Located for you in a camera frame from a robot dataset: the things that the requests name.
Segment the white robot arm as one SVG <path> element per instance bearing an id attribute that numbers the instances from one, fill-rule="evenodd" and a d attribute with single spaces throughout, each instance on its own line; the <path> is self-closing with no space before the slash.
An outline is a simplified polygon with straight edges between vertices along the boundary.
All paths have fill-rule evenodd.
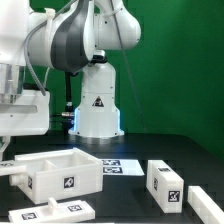
<path id="1" fill-rule="evenodd" d="M 34 66 L 83 74 L 81 103 L 70 110 L 71 135 L 100 142 L 123 136 L 114 103 L 116 72 L 105 52 L 133 48 L 140 36 L 123 0 L 70 0 L 43 13 L 30 0 L 0 0 L 0 160 L 13 136 L 49 128 L 46 82 L 34 77 L 34 86 L 25 84 Z"/>

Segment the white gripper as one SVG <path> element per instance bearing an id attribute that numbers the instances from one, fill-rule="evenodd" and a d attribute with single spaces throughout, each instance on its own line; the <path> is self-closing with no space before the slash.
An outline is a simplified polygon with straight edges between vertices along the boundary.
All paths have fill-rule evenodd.
<path id="1" fill-rule="evenodd" d="M 42 135 L 49 129 L 50 93 L 24 90 L 13 104 L 0 103 L 0 160 L 10 136 Z"/>

